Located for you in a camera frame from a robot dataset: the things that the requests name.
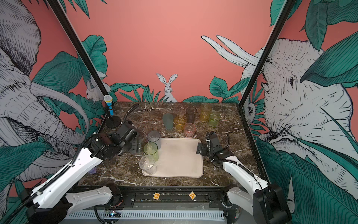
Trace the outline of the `teal frosted glass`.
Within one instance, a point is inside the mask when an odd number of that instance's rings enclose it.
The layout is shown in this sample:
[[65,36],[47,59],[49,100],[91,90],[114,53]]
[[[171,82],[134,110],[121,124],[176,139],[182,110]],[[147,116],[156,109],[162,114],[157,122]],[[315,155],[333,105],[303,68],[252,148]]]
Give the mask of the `teal frosted glass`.
[[166,113],[162,117],[164,126],[167,130],[173,129],[174,116],[171,113]]

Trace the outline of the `clear tall glass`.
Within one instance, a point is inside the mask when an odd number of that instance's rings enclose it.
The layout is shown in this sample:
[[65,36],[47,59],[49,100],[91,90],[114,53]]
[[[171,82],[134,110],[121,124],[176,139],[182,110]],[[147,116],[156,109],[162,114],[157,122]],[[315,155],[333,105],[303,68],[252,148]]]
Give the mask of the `clear tall glass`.
[[155,159],[151,155],[146,155],[140,159],[139,166],[145,174],[152,175],[156,172]]

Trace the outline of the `grey-blue translucent glass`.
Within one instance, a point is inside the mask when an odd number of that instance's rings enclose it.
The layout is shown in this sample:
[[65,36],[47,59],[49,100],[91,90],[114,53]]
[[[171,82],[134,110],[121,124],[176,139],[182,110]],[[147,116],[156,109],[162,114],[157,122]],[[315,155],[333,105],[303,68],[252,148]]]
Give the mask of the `grey-blue translucent glass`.
[[158,131],[151,131],[147,135],[147,140],[149,142],[155,143],[158,147],[158,149],[161,148],[161,135]]

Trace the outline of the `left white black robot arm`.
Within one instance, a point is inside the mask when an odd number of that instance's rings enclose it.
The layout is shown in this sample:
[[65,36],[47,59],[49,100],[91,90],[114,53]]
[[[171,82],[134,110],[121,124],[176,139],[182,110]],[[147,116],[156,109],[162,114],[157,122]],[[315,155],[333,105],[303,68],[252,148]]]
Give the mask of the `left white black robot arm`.
[[54,176],[31,191],[23,191],[21,204],[3,223],[11,223],[23,208],[27,208],[26,216],[31,224],[58,224],[69,214],[89,207],[121,205],[124,201],[123,194],[113,183],[79,193],[68,191],[102,161],[128,152],[135,139],[134,134],[120,137],[115,133],[89,137],[80,145],[74,157]]

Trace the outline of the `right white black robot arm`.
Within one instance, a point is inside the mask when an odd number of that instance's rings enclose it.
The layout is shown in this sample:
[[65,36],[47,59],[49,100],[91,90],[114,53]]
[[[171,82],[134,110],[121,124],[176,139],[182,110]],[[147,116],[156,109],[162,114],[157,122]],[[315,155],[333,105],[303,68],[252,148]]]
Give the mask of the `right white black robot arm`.
[[270,184],[244,166],[229,150],[230,137],[227,140],[227,146],[223,147],[216,132],[207,132],[206,143],[199,143],[196,153],[208,157],[215,167],[229,173],[245,189],[229,189],[228,201],[250,213],[257,224],[289,223],[292,215],[281,187]]

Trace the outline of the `light green translucent glass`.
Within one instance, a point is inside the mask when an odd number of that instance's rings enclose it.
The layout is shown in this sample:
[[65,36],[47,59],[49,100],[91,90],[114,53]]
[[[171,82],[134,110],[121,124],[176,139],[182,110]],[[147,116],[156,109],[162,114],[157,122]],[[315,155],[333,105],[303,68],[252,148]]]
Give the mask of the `light green translucent glass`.
[[158,153],[158,146],[156,143],[153,142],[146,143],[143,151],[146,155],[152,156],[155,161],[158,161],[159,153]]

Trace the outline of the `beige rectangular tray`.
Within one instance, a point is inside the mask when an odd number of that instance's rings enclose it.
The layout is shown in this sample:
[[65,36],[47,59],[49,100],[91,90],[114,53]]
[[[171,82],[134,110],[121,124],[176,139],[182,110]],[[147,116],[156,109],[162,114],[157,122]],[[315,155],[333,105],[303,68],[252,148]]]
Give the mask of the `beige rectangular tray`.
[[203,176],[203,159],[196,153],[199,139],[162,138],[155,162],[156,171],[153,174],[142,172],[150,177],[188,177]]

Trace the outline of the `yellow tall glass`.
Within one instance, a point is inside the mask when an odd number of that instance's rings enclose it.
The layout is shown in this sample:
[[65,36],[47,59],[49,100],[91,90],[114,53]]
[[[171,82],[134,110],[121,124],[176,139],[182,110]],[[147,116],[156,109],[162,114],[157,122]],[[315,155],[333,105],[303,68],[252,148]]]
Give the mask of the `yellow tall glass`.
[[200,106],[200,120],[206,122],[209,120],[212,107],[210,103],[202,103]]

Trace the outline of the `dark smoky tall glass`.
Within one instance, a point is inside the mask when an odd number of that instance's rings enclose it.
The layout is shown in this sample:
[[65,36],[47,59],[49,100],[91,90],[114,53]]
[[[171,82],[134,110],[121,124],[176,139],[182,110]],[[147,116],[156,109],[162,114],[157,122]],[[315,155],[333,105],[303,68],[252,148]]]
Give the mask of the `dark smoky tall glass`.
[[190,106],[186,109],[186,120],[187,123],[195,123],[195,118],[197,114],[197,109],[193,106]]

